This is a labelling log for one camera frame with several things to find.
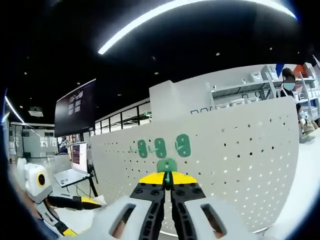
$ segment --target white partition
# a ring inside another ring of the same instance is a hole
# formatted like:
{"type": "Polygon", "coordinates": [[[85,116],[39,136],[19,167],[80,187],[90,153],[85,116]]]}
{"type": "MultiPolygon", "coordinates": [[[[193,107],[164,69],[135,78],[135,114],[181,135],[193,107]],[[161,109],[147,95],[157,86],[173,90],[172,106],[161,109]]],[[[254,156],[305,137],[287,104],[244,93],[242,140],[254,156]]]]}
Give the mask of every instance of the white partition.
{"type": "MultiPolygon", "coordinates": [[[[206,196],[232,205],[252,232],[269,227],[279,216],[295,176],[298,145],[292,97],[91,137],[99,188],[107,203],[130,195],[140,178],[157,171],[159,157],[173,158],[179,172],[195,177],[206,196]]],[[[168,196],[161,230],[175,234],[168,196]]]]}

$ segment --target white pegboard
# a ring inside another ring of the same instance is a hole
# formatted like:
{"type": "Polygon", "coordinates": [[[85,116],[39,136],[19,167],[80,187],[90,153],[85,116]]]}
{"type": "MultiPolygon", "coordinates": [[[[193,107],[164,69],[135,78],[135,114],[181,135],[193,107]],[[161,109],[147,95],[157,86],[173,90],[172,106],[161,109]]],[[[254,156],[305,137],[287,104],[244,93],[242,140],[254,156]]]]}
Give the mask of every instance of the white pegboard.
{"type": "MultiPolygon", "coordinates": [[[[129,196],[140,178],[157,171],[159,158],[152,151],[158,138],[165,141],[166,157],[176,160],[178,171],[195,177],[206,196],[231,204],[249,231],[276,221],[298,160],[298,121],[291,97],[91,137],[99,188],[108,204],[129,196]],[[176,150],[181,134],[189,138],[190,156],[181,157],[176,150]],[[150,146],[146,158],[140,157],[139,140],[145,141],[147,149],[150,146]]],[[[168,194],[164,207],[161,230],[176,234],[168,194]]]]}

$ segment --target ceiling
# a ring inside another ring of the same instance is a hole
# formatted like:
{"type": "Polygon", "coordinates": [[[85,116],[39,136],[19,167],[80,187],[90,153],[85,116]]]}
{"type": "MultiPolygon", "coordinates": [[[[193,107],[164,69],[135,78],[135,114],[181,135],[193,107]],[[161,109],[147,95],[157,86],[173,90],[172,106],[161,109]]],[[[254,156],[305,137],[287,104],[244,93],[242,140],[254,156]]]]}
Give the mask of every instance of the ceiling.
{"type": "MultiPolygon", "coordinates": [[[[53,124],[56,101],[94,78],[99,119],[147,98],[149,87],[167,80],[256,64],[303,64],[320,53],[317,12],[308,4],[286,4],[295,20],[252,2],[215,0],[160,14],[98,54],[120,29],[166,2],[34,0],[13,5],[5,79],[7,96],[24,121],[53,124]],[[30,116],[33,106],[41,107],[44,117],[30,116]]],[[[13,114],[10,118],[18,121],[13,114]]]]}

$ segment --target laptop screen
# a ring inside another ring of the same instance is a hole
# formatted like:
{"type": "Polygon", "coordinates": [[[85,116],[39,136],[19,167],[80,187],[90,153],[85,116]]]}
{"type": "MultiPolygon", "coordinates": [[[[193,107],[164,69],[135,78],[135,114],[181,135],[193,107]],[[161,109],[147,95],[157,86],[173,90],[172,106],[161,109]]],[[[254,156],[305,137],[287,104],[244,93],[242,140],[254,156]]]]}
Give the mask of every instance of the laptop screen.
{"type": "Polygon", "coordinates": [[[87,143],[79,143],[72,145],[71,147],[72,168],[87,173],[87,143]]]}

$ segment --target monitor screen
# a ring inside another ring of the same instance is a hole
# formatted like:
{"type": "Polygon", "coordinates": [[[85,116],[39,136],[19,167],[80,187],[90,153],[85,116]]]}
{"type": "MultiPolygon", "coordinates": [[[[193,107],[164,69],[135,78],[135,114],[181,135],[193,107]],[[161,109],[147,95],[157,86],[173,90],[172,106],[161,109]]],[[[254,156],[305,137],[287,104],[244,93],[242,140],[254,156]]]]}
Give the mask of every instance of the monitor screen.
{"type": "Polygon", "coordinates": [[[87,143],[75,144],[71,148],[72,168],[87,173],[87,143]]]}
{"type": "Polygon", "coordinates": [[[56,102],[55,137],[80,134],[95,125],[95,79],[76,88],[56,102]]]}

